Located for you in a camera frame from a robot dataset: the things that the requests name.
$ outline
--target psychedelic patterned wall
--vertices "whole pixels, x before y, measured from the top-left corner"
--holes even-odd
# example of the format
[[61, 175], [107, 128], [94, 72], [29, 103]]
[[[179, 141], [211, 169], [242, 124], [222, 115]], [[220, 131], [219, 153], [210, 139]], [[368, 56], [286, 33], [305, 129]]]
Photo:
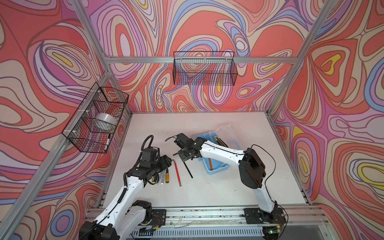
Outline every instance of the psychedelic patterned wall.
[[384, 2], [342, 0], [273, 118], [341, 239], [384, 236]]
[[[232, 50], [236, 56], [296, 56], [319, 1], [85, 2], [106, 55], [173, 56]], [[264, 111], [288, 70], [238, 64], [235, 86], [174, 86], [172, 64], [114, 64], [132, 111]]]
[[[70, 1], [39, 2], [0, 1], [0, 220], [103, 74]], [[107, 154], [68, 147], [13, 239], [74, 239], [125, 123]]]

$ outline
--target white table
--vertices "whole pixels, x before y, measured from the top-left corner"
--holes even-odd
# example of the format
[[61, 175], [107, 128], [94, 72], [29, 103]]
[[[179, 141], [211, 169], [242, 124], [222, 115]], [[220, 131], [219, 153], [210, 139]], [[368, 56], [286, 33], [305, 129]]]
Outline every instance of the white table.
[[[154, 135], [152, 146], [160, 148], [161, 156], [166, 154], [175, 159], [182, 187], [179, 187], [172, 164], [169, 168], [170, 182], [164, 185], [147, 184], [137, 199], [151, 202], [153, 207], [257, 204], [252, 190], [241, 182], [238, 169], [230, 167], [223, 172], [208, 175], [203, 162], [188, 160], [186, 164], [194, 177], [192, 179], [179, 156], [172, 156], [180, 148], [172, 139], [164, 142], [167, 137], [179, 133], [192, 137], [214, 131], [226, 124], [232, 125], [246, 147], [260, 145], [276, 160], [276, 171], [267, 182], [271, 197], [279, 204], [304, 204], [305, 200], [264, 112], [145, 113], [133, 114], [103, 206], [106, 207], [120, 190], [123, 173], [132, 168], [142, 142], [151, 134]], [[265, 164], [266, 175], [270, 175], [274, 168], [273, 160], [260, 148], [254, 149]]]

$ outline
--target black mounting plate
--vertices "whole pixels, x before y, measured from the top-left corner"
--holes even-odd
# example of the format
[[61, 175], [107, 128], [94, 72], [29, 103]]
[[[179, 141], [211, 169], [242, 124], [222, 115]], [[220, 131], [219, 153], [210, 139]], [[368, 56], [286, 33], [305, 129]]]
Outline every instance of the black mounting plate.
[[[163, 226], [166, 223], [167, 210], [166, 209], [152, 209], [152, 219], [150, 225]], [[140, 232], [139, 237], [153, 236], [153, 232]]]
[[[258, 208], [244, 209], [244, 215], [246, 216], [245, 219], [247, 220], [247, 224], [263, 224], [263, 223], [265, 223], [263, 220], [260, 220], [260, 218], [263, 219], [263, 217], [261, 216], [261, 214], [258, 211], [259, 211]], [[276, 223], [279, 225], [285, 224], [286, 219], [285, 219], [285, 215], [283, 213], [283, 209], [277, 208], [276, 213], [274, 215], [274, 218], [271, 219], [269, 223], [271, 223], [271, 224]]]

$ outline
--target wire mesh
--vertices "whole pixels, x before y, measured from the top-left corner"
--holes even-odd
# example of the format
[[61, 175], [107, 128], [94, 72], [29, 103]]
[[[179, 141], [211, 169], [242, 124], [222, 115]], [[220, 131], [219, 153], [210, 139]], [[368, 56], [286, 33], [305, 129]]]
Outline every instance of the wire mesh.
[[[70, 134], [69, 141], [80, 152], [106, 153], [120, 122], [129, 95], [114, 88], [99, 87]], [[106, 113], [116, 120], [111, 124], [97, 118]]]
[[175, 85], [235, 85], [234, 52], [174, 52]]

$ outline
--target wire basket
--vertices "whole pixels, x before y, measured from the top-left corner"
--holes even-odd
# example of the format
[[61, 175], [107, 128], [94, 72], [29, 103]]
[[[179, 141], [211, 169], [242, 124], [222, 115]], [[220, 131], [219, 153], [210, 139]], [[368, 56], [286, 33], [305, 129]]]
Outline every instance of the wire basket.
[[[70, 133], [66, 136], [63, 131], [64, 136], [80, 152], [107, 153], [128, 97], [128, 94], [118, 89], [98, 87]], [[106, 114], [109, 115], [109, 120], [101, 120], [99, 116]]]
[[234, 55], [233, 51], [175, 51], [173, 83], [234, 86], [237, 78]]

